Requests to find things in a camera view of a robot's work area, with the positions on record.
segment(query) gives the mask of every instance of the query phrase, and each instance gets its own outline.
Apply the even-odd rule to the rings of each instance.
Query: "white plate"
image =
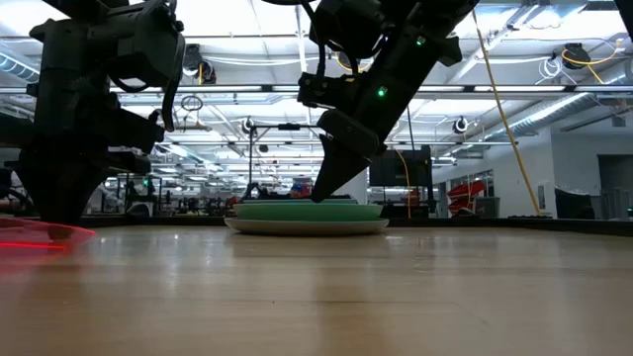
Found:
[[[292,236],[346,236],[376,233],[389,224],[388,220],[371,222],[271,222],[225,219],[228,227],[244,233]]]

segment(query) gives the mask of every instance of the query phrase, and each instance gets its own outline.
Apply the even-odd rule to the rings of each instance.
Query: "red laser light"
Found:
[[[28,242],[0,242],[0,247],[20,247],[20,248],[53,249],[53,250],[66,249],[65,246],[51,245],[47,243],[28,243]]]

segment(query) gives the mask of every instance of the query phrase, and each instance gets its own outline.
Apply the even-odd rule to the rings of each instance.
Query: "table surface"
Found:
[[[3,267],[15,259],[0,261]],[[0,272],[13,355],[630,355],[633,239],[412,228],[103,228]]]

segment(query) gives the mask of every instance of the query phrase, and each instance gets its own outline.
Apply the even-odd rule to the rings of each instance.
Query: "green led light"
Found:
[[[380,89],[378,89],[378,97],[384,98],[385,96],[387,96],[387,88],[380,87]]]

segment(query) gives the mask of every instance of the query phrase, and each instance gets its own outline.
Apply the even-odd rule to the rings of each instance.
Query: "yellow cable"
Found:
[[[411,188],[411,184],[408,180],[408,168],[407,168],[407,161],[405,160],[405,158],[403,157],[403,155],[396,150],[396,153],[398,154],[398,156],[400,157],[400,159],[403,161],[403,165],[405,166],[405,176],[407,178],[407,207],[408,207],[408,219],[411,219],[411,194],[410,194],[410,188]]]
[[[573,64],[580,64],[580,65],[597,65],[597,64],[602,64],[602,63],[608,62],[608,61],[610,61],[611,59],[613,59],[613,57],[617,54],[617,49],[618,49],[618,48],[620,48],[620,41],[617,41],[617,42],[615,43],[615,50],[613,51],[613,53],[612,53],[609,57],[607,57],[607,58],[605,58],[605,59],[602,59],[602,60],[594,61],[594,62],[583,62],[583,61],[579,61],[579,60],[575,60],[575,59],[568,58],[568,57],[565,55],[565,54],[567,54],[567,52],[569,52],[567,49],[563,50],[563,53],[561,54],[561,56],[562,56],[562,57],[563,57],[566,61],[571,62],[571,63],[573,63]]]
[[[501,119],[503,120],[503,125],[505,126],[507,136],[510,138],[510,142],[512,143],[512,148],[514,149],[514,154],[516,155],[516,162],[518,163],[518,167],[521,169],[521,174],[523,175],[523,179],[525,180],[525,185],[527,186],[527,190],[530,194],[530,199],[532,200],[532,205],[534,206],[534,212],[536,212],[537,216],[540,216],[541,209],[539,208],[538,201],[536,200],[536,196],[534,195],[534,190],[532,190],[530,179],[527,176],[527,171],[525,170],[525,166],[523,165],[523,159],[521,159],[521,154],[519,153],[518,147],[516,146],[516,142],[514,140],[514,134],[512,133],[512,129],[510,128],[509,123],[507,122],[507,117],[505,116],[505,111],[503,110],[503,106],[501,104],[501,97],[498,94],[497,84],[495,83],[495,77],[493,76],[493,68],[491,67],[490,57],[488,55],[488,51],[486,50],[486,45],[484,44],[484,36],[482,35],[482,31],[479,28],[479,22],[477,21],[477,14],[475,10],[473,10],[473,19],[475,19],[475,27],[477,28],[477,34],[479,35],[479,43],[482,47],[482,52],[484,53],[488,75],[490,76],[491,85],[493,86],[493,91],[495,92],[495,99],[497,100],[498,111],[501,114]]]
[[[600,82],[600,84],[604,85],[604,81],[602,80],[602,78],[600,78],[599,75],[597,75],[597,73],[595,72],[595,70],[593,70],[593,67],[591,67],[590,65],[587,66],[587,68],[589,68],[589,70],[591,71],[591,74],[593,74],[593,76],[595,77],[595,79],[597,79],[597,81]]]

